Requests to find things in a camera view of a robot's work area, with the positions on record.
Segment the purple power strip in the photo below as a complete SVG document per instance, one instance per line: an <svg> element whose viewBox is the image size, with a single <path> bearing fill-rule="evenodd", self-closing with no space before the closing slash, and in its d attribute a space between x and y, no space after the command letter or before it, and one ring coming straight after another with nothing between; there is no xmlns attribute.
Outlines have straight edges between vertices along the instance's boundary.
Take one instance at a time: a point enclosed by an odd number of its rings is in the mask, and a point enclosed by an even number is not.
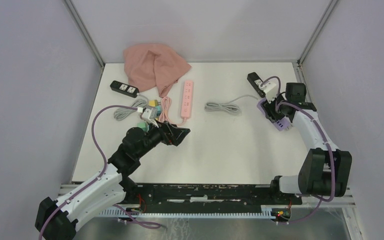
<svg viewBox="0 0 384 240"><path fill-rule="evenodd" d="M258 103L257 103L257 108L262 112L262 114L264 115L264 117L269 120L267 118L267 114L265 114L263 112L263 109L262 109L262 102L266 100L266 98L262 98ZM279 112L278 110L276 110L276 102L275 102L275 113L281 113ZM274 127L278 130L278 131L283 131L283 130L287 130L290 126L291 126L291 122L288 120L288 118L284 115L284 118L283 118L283 124L284 126L276 126L274 125Z"/></svg>

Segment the teal adapter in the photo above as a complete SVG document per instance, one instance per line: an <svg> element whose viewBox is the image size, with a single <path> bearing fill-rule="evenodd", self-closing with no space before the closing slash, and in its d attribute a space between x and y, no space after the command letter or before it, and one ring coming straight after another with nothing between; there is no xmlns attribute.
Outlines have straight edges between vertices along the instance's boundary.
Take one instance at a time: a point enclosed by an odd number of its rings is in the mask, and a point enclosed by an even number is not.
<svg viewBox="0 0 384 240"><path fill-rule="evenodd" d="M159 116L162 113L162 107L160 105L156 106L157 115Z"/></svg>

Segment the green adapter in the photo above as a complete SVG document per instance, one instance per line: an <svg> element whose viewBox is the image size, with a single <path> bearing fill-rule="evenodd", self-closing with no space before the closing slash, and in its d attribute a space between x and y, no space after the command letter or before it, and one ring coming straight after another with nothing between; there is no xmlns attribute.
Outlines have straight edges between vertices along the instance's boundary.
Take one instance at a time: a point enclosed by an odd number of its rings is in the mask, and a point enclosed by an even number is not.
<svg viewBox="0 0 384 240"><path fill-rule="evenodd" d="M137 127L141 128L144 132L148 131L148 123L146 123L144 121L137 123Z"/></svg>

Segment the pink power strip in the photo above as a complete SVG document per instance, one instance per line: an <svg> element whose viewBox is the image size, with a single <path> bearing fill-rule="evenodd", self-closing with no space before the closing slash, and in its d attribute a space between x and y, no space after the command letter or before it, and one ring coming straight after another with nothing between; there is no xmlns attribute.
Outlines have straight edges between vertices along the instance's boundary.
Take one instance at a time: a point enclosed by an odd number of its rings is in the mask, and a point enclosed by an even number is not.
<svg viewBox="0 0 384 240"><path fill-rule="evenodd" d="M182 119L189 119L192 114L192 104L194 95L194 82L192 80L186 80L183 85L182 102L180 117Z"/></svg>

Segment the yellow plug adapter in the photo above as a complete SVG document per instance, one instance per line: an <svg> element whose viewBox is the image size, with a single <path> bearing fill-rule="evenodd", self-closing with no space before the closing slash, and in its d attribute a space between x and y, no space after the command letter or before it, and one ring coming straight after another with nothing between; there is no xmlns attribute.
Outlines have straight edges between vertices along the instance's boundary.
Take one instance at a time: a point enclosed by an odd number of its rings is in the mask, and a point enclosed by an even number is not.
<svg viewBox="0 0 384 240"><path fill-rule="evenodd" d="M150 100L150 101L148 102L148 105L149 105L150 107L157 107L157 106L159 105L159 101L156 100L156 99L154 99L154 100Z"/></svg>

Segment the black power strip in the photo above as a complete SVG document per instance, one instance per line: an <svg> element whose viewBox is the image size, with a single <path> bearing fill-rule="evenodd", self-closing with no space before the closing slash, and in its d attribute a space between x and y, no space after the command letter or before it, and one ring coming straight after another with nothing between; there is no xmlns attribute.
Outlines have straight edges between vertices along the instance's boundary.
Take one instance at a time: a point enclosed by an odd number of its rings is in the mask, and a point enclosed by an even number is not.
<svg viewBox="0 0 384 240"><path fill-rule="evenodd" d="M132 85L119 82L117 80L114 80L110 84L110 88L112 91L120 93L122 95L136 98L138 94L140 93L139 89L137 87L134 87Z"/></svg>
<svg viewBox="0 0 384 240"><path fill-rule="evenodd" d="M260 85L263 83L263 80L256 72L249 73L247 75L247 80L261 98L266 97L266 94L260 89Z"/></svg>

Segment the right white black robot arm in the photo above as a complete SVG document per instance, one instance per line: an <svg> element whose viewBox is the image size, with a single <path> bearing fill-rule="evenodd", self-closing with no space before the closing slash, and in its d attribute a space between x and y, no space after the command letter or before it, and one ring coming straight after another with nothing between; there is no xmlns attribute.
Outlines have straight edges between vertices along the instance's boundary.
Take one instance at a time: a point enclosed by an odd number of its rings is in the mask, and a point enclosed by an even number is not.
<svg viewBox="0 0 384 240"><path fill-rule="evenodd" d="M258 108L279 131L293 126L308 150L306 158L296 175L277 176L269 189L269 199L282 204L289 194L314 196L323 202L342 197L347 188L352 156L342 151L328 137L319 122L313 103L306 101L307 89L303 83L287 83L285 93L273 82L258 87L264 98Z"/></svg>

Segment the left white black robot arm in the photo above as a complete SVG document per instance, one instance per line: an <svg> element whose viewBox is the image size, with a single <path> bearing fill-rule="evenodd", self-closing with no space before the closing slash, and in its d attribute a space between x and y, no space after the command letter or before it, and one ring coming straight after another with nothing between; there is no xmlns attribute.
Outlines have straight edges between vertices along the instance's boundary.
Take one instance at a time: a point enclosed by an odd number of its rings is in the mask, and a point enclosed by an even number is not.
<svg viewBox="0 0 384 240"><path fill-rule="evenodd" d="M141 165L140 159L160 143L180 145L190 131L167 121L151 125L148 131L130 128L102 170L65 195L41 201L34 224L39 239L72 240L105 209L122 201L134 202L137 184L129 176Z"/></svg>

